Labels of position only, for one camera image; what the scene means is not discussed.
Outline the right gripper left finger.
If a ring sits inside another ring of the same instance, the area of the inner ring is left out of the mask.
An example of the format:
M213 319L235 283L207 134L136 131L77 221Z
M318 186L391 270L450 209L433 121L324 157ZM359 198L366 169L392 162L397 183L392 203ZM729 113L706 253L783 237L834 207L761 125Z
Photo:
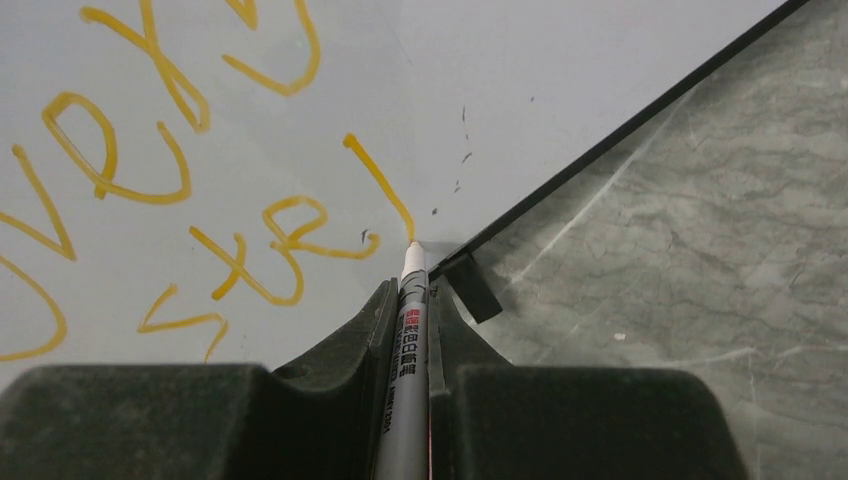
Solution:
M1 396L5 479L367 479L398 284L275 370L48 365Z

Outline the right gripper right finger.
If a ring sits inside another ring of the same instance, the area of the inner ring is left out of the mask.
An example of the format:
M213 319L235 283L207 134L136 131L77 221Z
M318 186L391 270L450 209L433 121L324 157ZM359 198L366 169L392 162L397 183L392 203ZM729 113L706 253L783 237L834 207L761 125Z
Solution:
M511 364L433 287L435 479L745 479L712 391L682 370Z

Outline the yellow marker pen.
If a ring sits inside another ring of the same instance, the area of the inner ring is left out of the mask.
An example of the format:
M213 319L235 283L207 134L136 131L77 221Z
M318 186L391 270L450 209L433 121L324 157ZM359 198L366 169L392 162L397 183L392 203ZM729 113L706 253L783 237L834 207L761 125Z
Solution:
M424 249L405 254L374 479L429 477L429 280Z

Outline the black-framed whiteboard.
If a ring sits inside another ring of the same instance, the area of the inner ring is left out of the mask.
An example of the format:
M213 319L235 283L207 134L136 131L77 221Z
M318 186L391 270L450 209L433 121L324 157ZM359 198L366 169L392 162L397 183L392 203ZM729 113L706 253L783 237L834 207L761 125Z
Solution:
M5 1L1 381L283 363L783 1Z

